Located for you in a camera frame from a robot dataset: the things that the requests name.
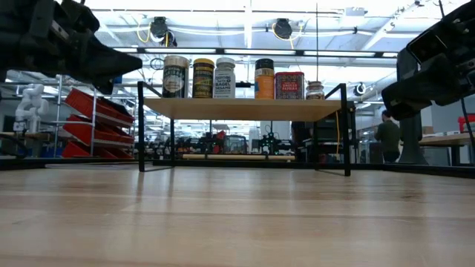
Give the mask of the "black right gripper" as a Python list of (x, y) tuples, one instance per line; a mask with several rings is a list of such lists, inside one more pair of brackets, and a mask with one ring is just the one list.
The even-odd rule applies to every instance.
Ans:
[(415, 116), (433, 103), (445, 106), (474, 94), (474, 1), (442, 19), (448, 59), (441, 55), (425, 69), (410, 55), (397, 59), (397, 81), (382, 90), (394, 119)]

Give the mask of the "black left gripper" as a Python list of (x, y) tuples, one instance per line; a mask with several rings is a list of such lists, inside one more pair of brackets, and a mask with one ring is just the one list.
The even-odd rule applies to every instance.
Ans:
[(22, 17), (23, 70), (73, 73), (76, 80), (111, 95), (115, 78), (143, 66), (141, 59), (107, 47), (94, 36), (99, 21), (84, 1), (23, 1)]

